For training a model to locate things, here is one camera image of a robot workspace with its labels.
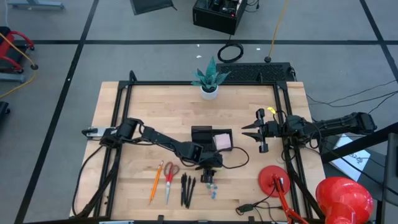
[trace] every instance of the wooden table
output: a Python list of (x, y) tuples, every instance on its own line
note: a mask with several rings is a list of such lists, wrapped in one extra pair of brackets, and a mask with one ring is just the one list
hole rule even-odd
[[(117, 92), (117, 82), (104, 82), (98, 97), (92, 126), (109, 126)], [(293, 114), (311, 121), (303, 83), (288, 83), (290, 104)], [(133, 86), (131, 103), (127, 117), (139, 118), (146, 126), (155, 128), (179, 141), (191, 141), (191, 126), (211, 125), (215, 129), (232, 129), (235, 146), (247, 150), (249, 163), (239, 169), (223, 169), (214, 178), (218, 186), (216, 200), (211, 199), (205, 184), (200, 183), (202, 171), (184, 167), (174, 153), (159, 146), (133, 146), (125, 144), (119, 166), (118, 181), (113, 203), (112, 219), (115, 220), (156, 220), (164, 215), (165, 220), (234, 220), (247, 221), (248, 216), (259, 220), (256, 211), (239, 216), (235, 208), (254, 203), (266, 195), (257, 183), (259, 171), (265, 166), (277, 165), (285, 169), (280, 158), (281, 138), (269, 138), (269, 152), (260, 154), (258, 142), (242, 135), (241, 128), (251, 124), (259, 108), (276, 108), (274, 92), (271, 86), (221, 86), (217, 99), (205, 101), (200, 96), (198, 87), (190, 85), (139, 85)], [(272, 114), (266, 111), (266, 121), (272, 120)], [(98, 141), (88, 141), (84, 160), (98, 148)], [(76, 198), (76, 210), (79, 212), (86, 205), (98, 188), (105, 150), (100, 151), (87, 163), (81, 176), (80, 188)], [(308, 149), (302, 149), (302, 160), (309, 191), (315, 195), (318, 183), (325, 178), (320, 156)], [(239, 150), (223, 152), (224, 164), (236, 166), (245, 162), (245, 155)], [(181, 167), (171, 185), (169, 204), (165, 204), (165, 177), (162, 173), (155, 199), (148, 205), (149, 196), (160, 161), (172, 161)], [(186, 172), (196, 177), (192, 203), (189, 210), (180, 206), (181, 175)], [(297, 188), (300, 211), (305, 216), (302, 194)], [(106, 203), (108, 193), (104, 194)], [(290, 192), (286, 194), (290, 206)], [(271, 206), (280, 205), (278, 198), (267, 200)], [(266, 209), (259, 209), (263, 220), (271, 220)], [(104, 215), (105, 206), (101, 206)], [(275, 220), (286, 220), (282, 210), (272, 209)]]

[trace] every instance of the black box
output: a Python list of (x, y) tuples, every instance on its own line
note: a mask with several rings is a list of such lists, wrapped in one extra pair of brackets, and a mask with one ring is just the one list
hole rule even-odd
[(242, 0), (235, 15), (217, 12), (211, 9), (214, 0), (197, 0), (193, 9), (193, 24), (235, 35), (248, 0)]

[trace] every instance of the orange pencil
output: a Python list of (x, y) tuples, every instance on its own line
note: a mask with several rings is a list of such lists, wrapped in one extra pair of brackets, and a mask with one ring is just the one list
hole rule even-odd
[(152, 192), (150, 193), (149, 205), (150, 205), (151, 201), (155, 197), (157, 183), (159, 181), (160, 173), (162, 172), (162, 166), (163, 166), (163, 161), (160, 163), (159, 167), (157, 168), (157, 173), (156, 173), (156, 178), (155, 178), (155, 182), (154, 182), (154, 187), (152, 188)]

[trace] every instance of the red base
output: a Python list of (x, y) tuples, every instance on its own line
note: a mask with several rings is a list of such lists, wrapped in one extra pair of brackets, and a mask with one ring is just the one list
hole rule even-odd
[(259, 185), (261, 190), (266, 194), (266, 195), (271, 195), (271, 197), (278, 197), (278, 192), (276, 189), (274, 192), (271, 194), (272, 190), (274, 189), (274, 183), (272, 182), (272, 175), (276, 175), (280, 178), (282, 178), (282, 183), (284, 187), (284, 195), (289, 191), (290, 189), (290, 179), (289, 176), (287, 175), (286, 171), (280, 168), (279, 166), (267, 166), (263, 168), (263, 170), (260, 171), (259, 173)]

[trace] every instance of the red-handled scissors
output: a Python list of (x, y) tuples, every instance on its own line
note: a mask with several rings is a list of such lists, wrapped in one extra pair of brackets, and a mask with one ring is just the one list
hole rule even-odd
[(180, 171), (179, 166), (168, 162), (164, 167), (164, 175), (166, 176), (166, 204), (169, 202), (170, 184), (172, 183), (173, 176)]

